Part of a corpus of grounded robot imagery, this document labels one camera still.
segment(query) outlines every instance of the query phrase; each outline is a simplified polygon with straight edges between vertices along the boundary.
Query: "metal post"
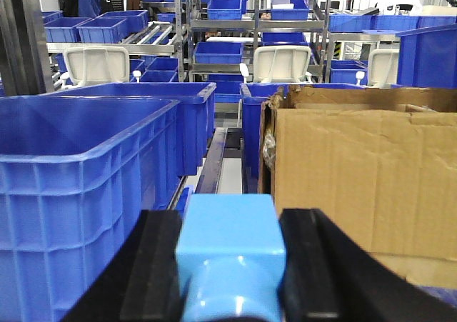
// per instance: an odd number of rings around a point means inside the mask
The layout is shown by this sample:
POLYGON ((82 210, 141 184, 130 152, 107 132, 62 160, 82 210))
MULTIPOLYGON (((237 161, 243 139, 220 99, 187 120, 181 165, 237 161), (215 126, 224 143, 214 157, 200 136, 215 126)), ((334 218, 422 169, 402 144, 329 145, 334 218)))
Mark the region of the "metal post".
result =
POLYGON ((182 11, 183 5, 181 0, 174 0, 174 11, 176 16, 175 32, 176 32, 176 48, 178 54, 178 76, 179 81, 186 79, 184 73, 184 45, 183 45, 183 24, 182 24, 182 11))
POLYGON ((0 0, 0 73, 6 95, 54 91, 39 0, 0 0))
POLYGON ((192 31, 192 18, 194 6, 192 0, 186 0, 186 23, 187 23, 187 59, 189 81, 194 81, 194 32, 192 31))
POLYGON ((260 2, 259 0, 254 0, 254 42, 253 47, 254 51, 256 51, 258 47, 258 20, 260 17, 258 13, 260 12, 260 2))
POLYGON ((331 45, 331 54, 329 54, 329 50, 327 49, 327 34, 328 34, 328 24, 329 24, 329 21, 330 21, 330 4, 331 4, 331 0, 327 0, 326 1, 326 19, 325 19, 325 23, 323 25, 323 31, 322 31, 322 45, 321 45, 321 80, 322 81, 322 77, 324 75, 323 73, 323 62, 324 62, 324 59, 326 58, 326 55, 327 55, 327 71, 326 71, 326 80, 328 81, 328 78, 327 78, 327 74, 328 74, 328 77, 330 77, 330 63, 328 62, 328 59, 331 57, 333 57, 333 52, 334 52, 334 48, 335 48, 335 43, 333 43, 333 45, 331 45))

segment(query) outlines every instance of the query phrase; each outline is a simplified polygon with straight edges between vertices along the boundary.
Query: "white chair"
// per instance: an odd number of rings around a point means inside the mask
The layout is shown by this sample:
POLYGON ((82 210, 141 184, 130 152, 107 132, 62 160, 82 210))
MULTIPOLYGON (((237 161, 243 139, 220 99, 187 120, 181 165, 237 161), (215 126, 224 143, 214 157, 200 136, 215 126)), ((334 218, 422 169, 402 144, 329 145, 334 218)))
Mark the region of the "white chair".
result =
POLYGON ((311 49, 307 46, 258 47, 253 58, 253 82, 310 82, 311 74, 306 72, 310 60, 311 49))
MULTIPOLYGON (((104 83, 129 81, 129 53, 124 47, 71 47, 64 51, 68 73, 62 74, 62 89, 90 86, 104 83), (74 85, 66 85, 70 78, 74 85)), ((134 71, 139 81, 141 73, 134 71)))
POLYGON ((368 57, 368 86, 383 88, 397 82, 398 49, 375 49, 368 57))

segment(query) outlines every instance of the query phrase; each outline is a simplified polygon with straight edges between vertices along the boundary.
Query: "cardboard box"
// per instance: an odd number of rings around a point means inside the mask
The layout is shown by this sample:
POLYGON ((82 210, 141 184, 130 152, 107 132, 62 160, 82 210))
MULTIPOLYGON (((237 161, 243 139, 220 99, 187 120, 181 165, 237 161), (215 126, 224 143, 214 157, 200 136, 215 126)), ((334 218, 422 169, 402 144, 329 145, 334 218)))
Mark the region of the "cardboard box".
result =
POLYGON ((291 86, 272 101, 258 190, 278 214, 320 208, 406 280, 457 288, 457 90, 291 86))

